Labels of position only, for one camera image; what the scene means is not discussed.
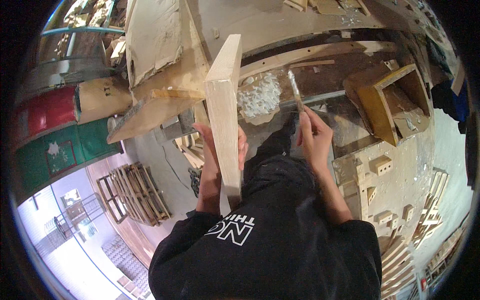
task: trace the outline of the white wall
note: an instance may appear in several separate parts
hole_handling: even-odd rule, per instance
[[[77,189],[82,199],[93,194],[85,169],[76,171],[38,192],[38,211],[35,210],[31,198],[18,207],[25,230],[34,245],[47,235],[45,224],[54,216],[60,215],[59,206],[64,210],[60,197],[72,189]],[[77,240],[71,238],[42,259],[76,298],[114,300],[121,291],[125,292],[117,283],[123,274],[105,255],[101,246],[114,239],[116,232],[105,215],[99,216],[93,223],[98,232],[91,239],[82,242],[78,237]]]

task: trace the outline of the floor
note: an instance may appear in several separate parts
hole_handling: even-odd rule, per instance
[[[471,204],[472,190],[467,186],[465,173],[464,147],[465,136],[457,129],[457,122],[435,109],[435,154],[434,167],[443,169],[451,175],[448,190],[440,203],[440,214],[444,225],[413,254],[417,270],[421,271],[441,243],[458,227],[468,213]],[[247,158],[255,155],[256,148],[274,131],[279,130],[288,118],[287,113],[278,113],[272,121],[259,126],[240,122],[248,136],[250,149]],[[301,151],[294,146],[292,155],[298,156]],[[139,225],[140,229],[156,247],[172,230],[178,220],[186,218],[186,213],[193,210],[197,199],[190,187],[188,173],[189,162],[183,154],[170,142],[159,144],[155,138],[155,130],[133,139],[136,155],[140,162],[149,166],[152,175],[162,191],[166,205],[173,214],[171,220],[158,227]],[[221,197],[221,212],[229,212],[226,197]]]

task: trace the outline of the cable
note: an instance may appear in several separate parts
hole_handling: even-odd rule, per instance
[[[183,184],[183,186],[186,187],[187,190],[189,190],[190,188],[189,188],[188,186],[186,186],[185,183],[183,183],[183,182],[180,180],[180,177],[177,175],[177,173],[176,173],[175,170],[173,169],[172,165],[171,165],[170,162],[168,161],[168,159],[167,159],[167,152],[165,151],[165,147],[162,146],[162,148],[163,148],[163,154],[165,155],[165,160],[166,160],[166,162],[168,163],[168,165],[170,166],[170,168],[172,169],[173,174],[175,174],[175,176],[177,176],[177,179],[180,181],[180,183]]]

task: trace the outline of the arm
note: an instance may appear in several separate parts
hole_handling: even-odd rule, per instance
[[[222,174],[216,156],[215,143],[212,130],[203,124],[194,123],[193,127],[202,135],[204,139],[205,164],[200,178],[200,192],[196,211],[205,212],[220,216],[220,187],[222,184]],[[245,157],[248,151],[247,136],[239,126],[239,169],[243,170]]]
[[[352,213],[327,167],[333,130],[308,107],[300,113],[300,126],[297,145],[302,145],[303,154],[323,192],[328,221],[336,225],[352,220]]]

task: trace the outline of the paintbrush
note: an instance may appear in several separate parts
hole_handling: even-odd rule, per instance
[[[297,109],[299,110],[299,113],[301,113],[302,111],[305,111],[305,110],[303,109],[303,103],[300,98],[299,88],[297,87],[297,82],[295,81],[295,75],[293,75],[292,70],[288,71],[288,79],[290,79],[290,83],[292,84],[293,96],[295,98],[295,102],[297,103]]]

